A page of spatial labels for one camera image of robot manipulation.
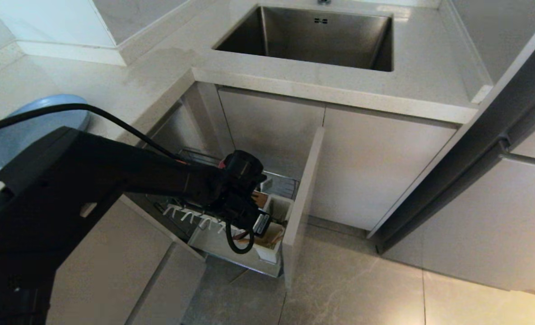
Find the black cable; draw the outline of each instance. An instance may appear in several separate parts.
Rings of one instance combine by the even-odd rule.
[[[96,115],[100,115],[107,120],[112,121],[119,127],[125,129],[129,133],[133,134],[134,136],[137,136],[140,140],[144,141],[146,144],[149,144],[149,146],[152,146],[153,148],[157,149],[161,153],[165,154],[166,156],[178,159],[180,158],[178,156],[175,156],[162,146],[158,145],[156,142],[148,138],[143,133],[139,132],[139,130],[135,129],[134,127],[131,127],[129,124],[125,123],[123,120],[117,118],[116,116],[107,113],[106,111],[103,111],[102,109],[98,107],[94,107],[92,105],[88,104],[81,104],[81,103],[71,103],[71,104],[61,104],[61,105],[53,105],[49,107],[43,107],[40,109],[36,109],[34,111],[28,111],[26,113],[22,113],[19,115],[9,116],[6,119],[0,120],[0,129],[8,127],[10,125],[14,125],[16,123],[20,123],[22,121],[34,119],[35,117],[39,117],[42,115],[47,115],[51,113],[59,113],[60,111],[91,111],[92,113],[95,113]]]
[[[249,243],[247,244],[247,247],[245,247],[244,249],[241,249],[237,247],[235,243],[233,242],[233,237],[231,233],[231,223],[228,220],[225,220],[225,234],[227,234],[227,237],[228,237],[229,247],[231,247],[232,251],[236,252],[237,254],[245,254],[248,251],[251,251],[251,248],[253,248],[253,243],[255,242],[253,229],[250,229],[247,232],[249,232]]]

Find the kitchen cabinet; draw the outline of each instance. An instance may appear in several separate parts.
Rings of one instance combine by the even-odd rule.
[[[204,272],[203,261],[173,243],[135,306],[128,324],[180,325]]]
[[[290,290],[300,252],[304,249],[302,242],[311,209],[313,188],[316,182],[315,173],[319,164],[324,133],[323,127],[319,127],[312,138],[312,143],[308,148],[308,158],[294,199],[277,195],[270,199],[271,204],[267,210],[272,218],[281,221],[287,220],[281,244],[276,245],[274,249],[275,263],[262,259],[256,249],[243,255],[234,253],[228,245],[225,231],[218,223],[210,223],[203,229],[199,227],[195,229],[188,244],[201,251],[269,276],[278,277],[282,275],[283,271],[286,287]]]
[[[220,88],[219,97],[236,149],[270,172],[302,177],[324,103],[233,88]]]
[[[115,202],[57,270],[48,324],[124,324],[172,240]]]
[[[500,161],[422,227],[422,267],[505,290],[535,288],[534,165]]]
[[[208,97],[210,94],[213,95],[209,91],[200,92],[201,100],[193,98],[196,95],[195,93],[185,96],[182,99],[183,105],[174,105],[170,112],[149,133],[151,137],[173,152],[181,151],[182,158],[187,161],[218,165],[223,157],[215,157],[213,148],[216,148],[216,146],[203,145],[210,143],[210,141],[206,140],[209,137],[205,135],[205,132],[228,130],[228,127],[221,105],[205,104],[205,107],[199,107],[200,105],[197,104],[197,102],[212,102],[212,98]],[[168,198],[153,195],[149,200],[145,200],[145,195],[139,194],[130,195],[129,197],[139,204],[143,210],[148,211],[153,220],[160,222],[161,225],[176,234],[178,238],[192,248],[262,274],[273,277],[283,274],[287,288],[291,288],[294,270],[302,251],[302,239],[311,208],[315,173],[325,133],[321,126],[324,106],[319,103],[312,105],[309,101],[299,100],[285,103],[281,100],[275,100],[271,96],[256,95],[251,92],[242,95],[247,99],[246,102],[239,102],[237,98],[230,98],[231,94],[236,94],[236,90],[220,90],[219,93],[215,90],[214,94],[218,96],[218,101],[219,96],[221,96],[220,99],[224,106],[226,103],[234,104],[233,107],[228,109],[229,116],[234,117],[233,121],[237,121],[229,124],[232,134],[235,134],[234,130],[253,130],[253,128],[244,125],[244,122],[247,121],[249,124],[254,125],[259,132],[263,132],[262,134],[271,141],[266,144],[264,138],[249,140],[246,136],[243,136],[244,133],[240,133],[240,141],[236,142],[236,148],[249,151],[257,157],[265,157],[260,158],[265,170],[278,172],[278,175],[273,173],[268,175],[271,177],[274,187],[278,188],[277,193],[280,194],[272,195],[270,198],[271,203],[268,206],[274,218],[278,218],[280,221],[287,220],[287,224],[280,244],[275,245],[272,249],[274,258],[271,260],[262,259],[256,249],[244,255],[234,253],[228,245],[225,231],[222,230],[220,224],[211,222],[201,224],[201,227],[197,226],[203,220],[200,217],[208,217],[202,214],[201,211],[194,211],[193,218],[183,218],[186,210],[180,206],[173,205],[172,200]],[[282,113],[281,119],[268,117],[269,114],[273,114],[270,113],[270,109]],[[217,119],[219,116],[217,110],[220,111],[222,119]],[[258,111],[258,114],[250,118],[248,115],[240,114],[244,110]],[[195,113],[197,113],[197,117],[193,119],[187,118]],[[214,123],[212,127],[208,127],[206,124],[210,121]],[[218,123],[224,123],[225,126],[217,125]],[[302,129],[301,135],[297,134],[298,130],[294,128],[294,125]],[[292,179],[287,175],[293,175],[297,179]],[[292,190],[288,192],[286,191],[287,188],[282,188],[281,185],[291,186]],[[170,207],[168,212],[163,214],[164,211],[154,209],[153,202],[150,202],[150,200],[160,200],[160,204]]]
[[[371,230],[453,136],[449,123],[233,88],[219,96],[236,149],[301,177],[306,142],[326,135],[310,214]]]
[[[371,230],[456,131],[455,126],[328,105],[311,214]]]

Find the metal wire basket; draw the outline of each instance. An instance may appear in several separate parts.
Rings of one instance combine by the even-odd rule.
[[[221,161],[217,157],[196,152],[187,148],[181,149],[179,151],[179,156],[186,161],[216,167]],[[296,199],[296,195],[298,194],[298,188],[300,186],[300,181],[284,175],[271,173],[269,171],[263,171],[263,174],[267,176],[267,180],[261,184],[261,192],[279,195],[280,197],[288,198],[291,200]]]

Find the cabinet door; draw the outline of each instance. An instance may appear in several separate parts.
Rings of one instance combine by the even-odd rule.
[[[371,230],[456,129],[329,105],[311,214]]]
[[[231,88],[219,96],[236,149],[253,154],[267,171],[302,178],[325,104]]]
[[[124,324],[172,241],[117,201],[58,269],[48,324]]]
[[[285,287],[292,290],[293,278],[298,267],[298,259],[303,249],[303,239],[307,218],[311,210],[313,200],[313,189],[315,189],[316,173],[321,159],[321,144],[325,135],[323,127],[317,128],[313,137],[313,143],[309,150],[309,157],[305,163],[302,180],[296,201],[293,204],[291,215],[289,216],[288,227],[285,230],[283,240]]]
[[[204,261],[174,243],[135,306],[128,324],[180,325],[204,272]]]
[[[505,290],[535,288],[534,165],[499,162],[421,227],[420,266]]]

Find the open cabinet door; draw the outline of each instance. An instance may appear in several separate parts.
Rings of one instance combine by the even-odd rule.
[[[305,227],[307,225],[309,209],[311,208],[315,175],[319,165],[319,153],[321,151],[324,133],[324,128],[319,127],[313,137],[311,150],[309,150],[308,160],[302,175],[302,181],[300,181],[298,195],[293,204],[288,227],[285,230],[282,248],[284,254],[285,287],[288,292],[292,290],[294,273],[296,272],[298,259],[302,251]]]

